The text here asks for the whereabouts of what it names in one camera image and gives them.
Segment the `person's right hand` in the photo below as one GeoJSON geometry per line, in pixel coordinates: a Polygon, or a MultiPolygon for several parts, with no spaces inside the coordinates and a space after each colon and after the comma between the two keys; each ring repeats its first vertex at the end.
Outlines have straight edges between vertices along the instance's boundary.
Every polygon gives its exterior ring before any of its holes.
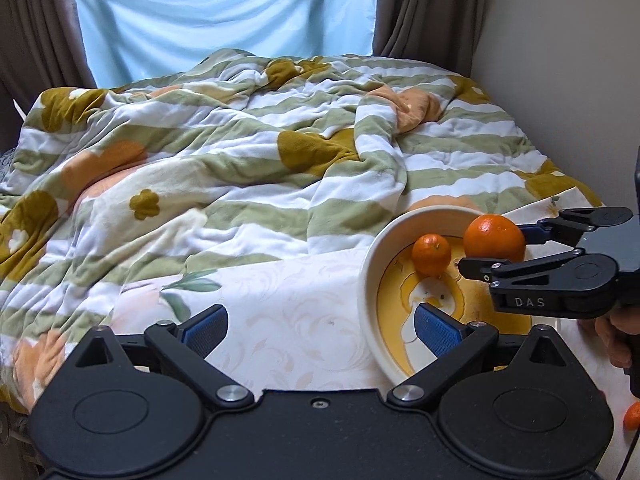
{"type": "Polygon", "coordinates": [[[640,332],[639,307],[614,309],[594,322],[594,329],[604,343],[612,365],[620,368],[631,366],[631,350],[623,342],[624,335],[640,332]]]}

